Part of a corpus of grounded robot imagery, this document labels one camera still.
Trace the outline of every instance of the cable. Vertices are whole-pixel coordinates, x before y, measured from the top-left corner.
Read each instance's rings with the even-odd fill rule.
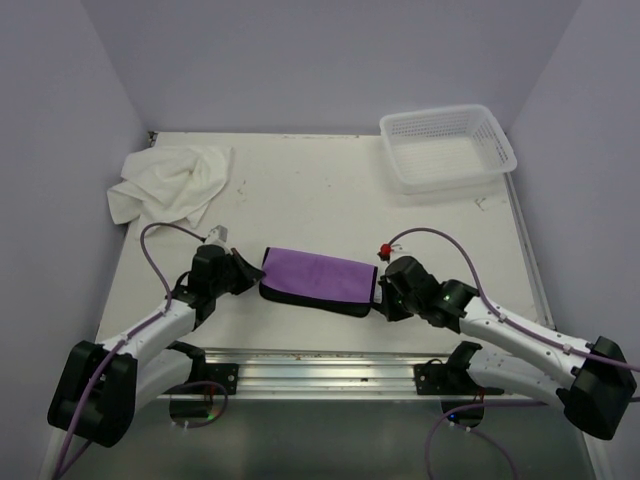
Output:
[[[433,437],[436,433],[436,431],[438,430],[438,427],[440,426],[440,424],[445,421],[446,419],[449,418],[450,415],[454,414],[454,413],[458,413],[458,412],[464,412],[467,410],[474,410],[476,408],[504,408],[504,407],[542,407],[545,406],[546,404],[542,403],[542,402],[537,402],[537,401],[519,401],[519,400],[506,400],[504,402],[482,402],[482,403],[473,403],[470,405],[462,405],[460,407],[456,407],[456,408],[452,408],[451,410],[443,413],[442,415],[440,415],[438,417],[438,419],[435,421],[435,423],[433,424],[433,426],[431,427],[431,430],[429,430],[429,433],[427,434],[427,439],[425,441],[425,445],[424,445],[424,459],[425,459],[425,463],[427,465],[427,475],[429,477],[430,480],[435,480],[435,475],[433,474],[433,469],[431,468],[431,460],[430,460],[430,453],[431,453],[431,442],[433,441]],[[457,427],[465,429],[466,428],[462,425],[458,425],[455,424]],[[516,465],[515,462],[513,461],[513,459],[511,458],[511,456],[509,455],[509,453],[507,452],[507,450],[500,445],[498,442],[496,442],[495,440],[493,440],[489,435],[487,435],[486,433],[477,431],[477,430],[471,430],[472,433],[475,433],[476,435],[478,435],[479,437],[483,438],[484,440],[486,440],[487,442],[489,442],[490,444],[492,444],[494,447],[496,447],[500,453],[502,453],[502,455],[507,459],[507,462],[509,462],[509,467],[511,467],[511,473],[513,474],[513,478],[518,479],[518,471],[516,469]]]
[[[227,389],[224,388],[224,386],[220,385],[219,383],[212,382],[210,380],[202,380],[200,382],[192,382],[192,383],[185,383],[183,385],[178,385],[176,387],[173,387],[171,389],[171,392],[174,393],[176,390],[181,390],[183,388],[192,388],[192,387],[215,387],[215,388],[219,388],[222,391],[222,394],[224,395],[224,402],[222,404],[222,408],[220,409],[218,414],[215,415],[213,418],[210,418],[204,422],[198,422],[194,424],[185,422],[181,425],[182,427],[185,427],[188,429],[207,427],[211,425],[213,422],[215,422],[216,420],[218,420],[222,416],[222,414],[225,412],[225,410],[227,409],[227,404],[229,403],[229,394],[227,393]]]
[[[67,473],[67,471],[73,466],[74,463],[78,461],[78,459],[82,456],[82,454],[87,451],[87,449],[91,446],[92,443],[93,442],[91,440],[87,440],[82,444],[82,446],[76,451],[76,453],[73,454],[73,457],[71,457],[71,460],[69,460],[66,463],[66,465],[60,469],[58,478],[61,478],[65,473]]]
[[[486,305],[486,307],[489,309],[489,311],[491,311],[491,313],[496,315],[498,318],[500,318],[502,321],[504,321],[504,323],[509,325],[511,328],[519,331],[520,333],[523,333],[523,334],[525,334],[525,335],[527,335],[527,336],[529,336],[529,337],[531,337],[531,338],[533,338],[535,340],[538,340],[539,342],[544,343],[545,345],[548,345],[550,347],[557,348],[559,350],[564,350],[564,348],[565,348],[564,344],[559,343],[559,342],[555,342],[553,340],[549,340],[548,338],[546,338],[546,337],[544,337],[544,336],[542,336],[542,335],[540,335],[540,334],[538,334],[536,332],[532,332],[528,328],[523,327],[522,325],[519,325],[518,323],[516,323],[513,320],[511,320],[509,317],[503,315],[502,312],[500,312],[500,310],[498,310],[496,307],[493,306],[493,304],[489,300],[489,297],[487,297],[487,294],[485,293],[484,288],[482,287],[482,284],[480,283],[480,276],[478,275],[478,271],[476,270],[476,267],[473,264],[473,261],[471,260],[471,257],[469,257],[469,254],[462,247],[462,245],[455,238],[453,238],[451,235],[449,235],[447,233],[444,233],[444,232],[442,232],[440,230],[436,230],[435,228],[415,227],[415,228],[410,228],[408,230],[400,232],[398,235],[393,237],[389,241],[389,243],[387,245],[391,246],[395,242],[397,242],[399,239],[404,237],[405,235],[408,235],[408,234],[414,233],[414,232],[433,233],[434,235],[438,235],[438,236],[448,240],[449,242],[451,242],[458,249],[458,251],[462,254],[464,259],[466,260],[467,265],[469,266],[469,270],[471,270],[471,275],[473,276],[473,281],[476,284],[476,288],[478,289],[478,293],[480,294],[480,298],[482,299],[482,302]],[[633,372],[640,372],[640,366],[631,365],[631,364],[626,363],[626,362],[620,362],[618,360],[612,360],[610,358],[601,357],[599,355],[594,355],[593,353],[582,352],[580,350],[575,349],[574,347],[569,347],[568,351],[569,351],[569,353],[573,353],[575,355],[578,355],[579,357],[587,358],[589,360],[595,360],[596,362],[605,363],[607,365],[612,365],[612,366],[618,367],[618,368],[624,368],[626,370],[631,370]]]
[[[142,322],[136,328],[131,330],[128,333],[126,339],[120,340],[118,343],[116,343],[116,345],[107,354],[107,356],[104,358],[104,360],[102,360],[102,362],[100,362],[100,364],[98,365],[96,370],[93,372],[93,375],[91,376],[91,378],[89,378],[89,382],[87,383],[86,387],[84,388],[84,391],[82,392],[82,395],[80,396],[80,400],[78,400],[78,405],[76,406],[76,409],[73,412],[73,417],[71,417],[71,422],[69,423],[69,428],[67,429],[67,434],[65,435],[64,441],[62,443],[62,447],[60,448],[60,454],[58,455],[58,460],[56,461],[56,468],[55,468],[54,474],[53,474],[54,480],[59,479],[64,474],[64,472],[66,472],[69,469],[69,467],[71,467],[71,465],[80,457],[80,455],[82,455],[86,451],[86,449],[89,447],[89,445],[87,445],[87,444],[83,445],[82,448],[79,450],[80,454],[78,454],[76,452],[76,454],[71,459],[71,461],[67,465],[63,466],[64,459],[67,456],[67,453],[69,452],[69,447],[71,446],[71,440],[73,439],[73,434],[74,434],[76,428],[78,427],[78,422],[80,421],[80,414],[82,413],[82,410],[84,409],[85,405],[87,404],[87,401],[89,400],[89,395],[91,394],[91,391],[93,390],[93,387],[96,385],[96,383],[98,383],[98,380],[102,376],[102,373],[104,372],[104,370],[107,368],[107,366],[109,365],[109,363],[111,362],[113,357],[118,353],[118,351],[124,345],[126,345],[128,340],[131,340],[131,338],[134,335],[140,333],[140,331],[144,330],[149,325],[151,325],[153,322],[155,322],[159,318],[163,317],[164,314],[167,312],[167,310],[169,310],[169,307],[171,306],[172,298],[171,298],[171,288],[169,287],[169,283],[167,282],[166,278],[164,277],[164,275],[162,274],[162,272],[160,271],[160,269],[158,268],[156,263],[151,258],[151,255],[149,255],[149,250],[147,249],[147,246],[146,246],[146,243],[145,243],[145,236],[146,236],[147,232],[149,231],[149,229],[155,228],[155,227],[161,227],[161,226],[175,228],[176,230],[180,230],[181,232],[187,233],[187,234],[191,235],[192,237],[197,238],[200,241],[204,241],[205,240],[203,237],[201,237],[201,236],[199,236],[199,235],[187,230],[184,227],[180,227],[178,225],[174,225],[173,223],[166,223],[166,222],[150,223],[149,225],[147,225],[146,227],[144,227],[142,229],[142,232],[140,232],[140,247],[142,249],[142,253],[143,253],[144,257],[147,259],[147,262],[149,262],[149,265],[151,266],[151,268],[153,269],[155,274],[160,279],[160,282],[162,283],[162,286],[164,287],[164,290],[165,290],[165,293],[166,293],[166,296],[167,296],[167,302],[165,304],[164,311],[160,311],[160,312],[155,313],[154,315],[149,317],[146,321]]]

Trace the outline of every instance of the laundry basket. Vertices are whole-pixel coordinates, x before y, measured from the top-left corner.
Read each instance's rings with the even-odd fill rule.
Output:
[[[498,121],[482,105],[387,115],[380,130],[404,193],[483,183],[517,165]]]

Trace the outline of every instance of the white table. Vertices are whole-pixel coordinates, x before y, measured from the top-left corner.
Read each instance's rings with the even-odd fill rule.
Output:
[[[401,230],[430,226],[462,242],[495,301],[548,323],[530,282],[536,272],[523,254],[526,233],[507,177],[474,189],[404,196],[394,190],[377,136],[160,133],[155,143],[188,144],[233,147],[229,183],[197,231],[227,226],[229,245],[256,266],[265,247],[274,246],[383,267],[376,256],[383,242]],[[128,231],[98,339],[119,333],[162,301],[134,231]],[[463,259],[445,240],[414,234],[402,243],[439,280],[471,283]],[[148,246],[173,284],[190,268],[197,242],[165,228],[148,237]],[[352,318],[268,302],[257,289],[222,297],[213,316],[185,339],[209,348],[414,353],[447,353],[461,340],[424,320],[387,323],[374,311]]]

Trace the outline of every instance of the red cap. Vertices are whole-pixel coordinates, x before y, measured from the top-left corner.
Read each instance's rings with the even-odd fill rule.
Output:
[[[380,247],[380,251],[378,252],[378,256],[380,257],[380,259],[387,261],[389,260],[392,251],[393,249],[391,248],[391,245],[389,245],[388,243],[383,243]]]

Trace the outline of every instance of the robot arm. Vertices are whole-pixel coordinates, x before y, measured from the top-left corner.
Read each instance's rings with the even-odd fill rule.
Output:
[[[187,285],[178,283],[168,308],[163,304],[102,343],[83,341],[73,347],[49,408],[50,425],[69,428],[89,379],[110,354],[113,358],[91,390],[75,429],[105,447],[122,438],[135,411],[149,401],[175,385],[206,379],[204,352],[176,339],[198,328],[221,295],[239,295],[264,276],[235,249],[229,250],[224,237],[226,229],[217,227],[198,248]]]
[[[381,257],[391,260],[380,281],[380,311],[389,321],[418,315],[434,327],[485,340],[511,354],[463,342],[446,364],[425,367],[428,381],[526,395],[562,409],[590,435],[613,438],[636,382],[629,370],[575,352],[625,362],[617,344],[604,337],[592,344],[560,334],[494,302],[487,308],[477,289],[458,280],[440,283],[409,255]],[[563,348],[552,348],[544,340]]]

